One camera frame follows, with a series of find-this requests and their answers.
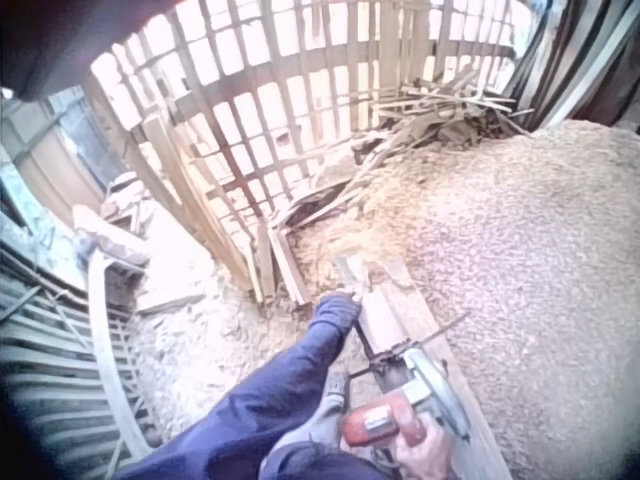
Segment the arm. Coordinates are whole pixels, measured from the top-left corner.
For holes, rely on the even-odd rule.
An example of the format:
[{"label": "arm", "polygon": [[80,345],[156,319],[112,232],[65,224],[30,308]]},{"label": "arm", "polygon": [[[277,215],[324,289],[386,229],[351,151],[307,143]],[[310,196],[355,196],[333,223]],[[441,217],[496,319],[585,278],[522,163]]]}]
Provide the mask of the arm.
[{"label": "arm", "polygon": [[256,478],[260,462],[318,406],[327,372],[360,306],[329,295],[304,338],[231,390],[201,421],[122,478]]}]

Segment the saw handle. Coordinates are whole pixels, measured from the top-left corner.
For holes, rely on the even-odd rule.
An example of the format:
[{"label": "saw handle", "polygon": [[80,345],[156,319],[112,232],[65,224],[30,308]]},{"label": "saw handle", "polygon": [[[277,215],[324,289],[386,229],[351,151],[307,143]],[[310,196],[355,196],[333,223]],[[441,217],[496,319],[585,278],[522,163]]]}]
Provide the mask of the saw handle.
[{"label": "saw handle", "polygon": [[350,447],[384,444],[399,433],[407,446],[415,447],[427,436],[424,425],[401,388],[352,410],[343,417],[341,430]]}]

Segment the sawdust pile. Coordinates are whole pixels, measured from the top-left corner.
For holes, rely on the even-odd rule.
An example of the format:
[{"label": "sawdust pile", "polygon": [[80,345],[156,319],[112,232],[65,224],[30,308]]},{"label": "sawdust pile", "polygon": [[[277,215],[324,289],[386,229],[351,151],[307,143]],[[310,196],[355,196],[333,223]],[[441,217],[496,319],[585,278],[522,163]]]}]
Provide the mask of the sawdust pile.
[{"label": "sawdust pile", "polygon": [[640,439],[640,139],[587,122],[390,159],[295,234],[314,295],[332,255],[402,257],[514,478],[611,478]]}]

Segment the blue jacket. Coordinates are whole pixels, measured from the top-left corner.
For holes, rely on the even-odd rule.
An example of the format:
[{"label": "blue jacket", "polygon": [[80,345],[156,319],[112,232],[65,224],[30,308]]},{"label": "blue jacket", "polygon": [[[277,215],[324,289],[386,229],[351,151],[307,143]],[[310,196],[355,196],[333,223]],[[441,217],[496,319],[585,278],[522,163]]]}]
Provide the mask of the blue jacket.
[{"label": "blue jacket", "polygon": [[[302,425],[318,407],[328,368],[342,350],[358,309],[340,295],[322,299],[302,340],[253,372],[205,418],[119,478],[257,479],[260,463],[280,437]],[[308,468],[332,479],[388,478],[368,462],[323,447],[324,463],[319,465],[318,448],[303,442],[279,449],[260,478],[297,478]]]}]

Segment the hand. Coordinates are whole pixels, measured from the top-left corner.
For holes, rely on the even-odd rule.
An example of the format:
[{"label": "hand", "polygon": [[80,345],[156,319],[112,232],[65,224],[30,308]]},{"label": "hand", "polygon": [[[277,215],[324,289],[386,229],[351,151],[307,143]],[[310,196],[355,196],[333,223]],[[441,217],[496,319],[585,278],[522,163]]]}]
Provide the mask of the hand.
[{"label": "hand", "polygon": [[346,336],[360,316],[362,305],[353,299],[353,293],[333,292],[320,299],[311,319],[311,326],[329,323]]},{"label": "hand", "polygon": [[420,414],[420,420],[427,431],[426,438],[411,448],[399,434],[395,438],[396,461],[420,480],[444,480],[451,467],[451,436],[430,414]]}]

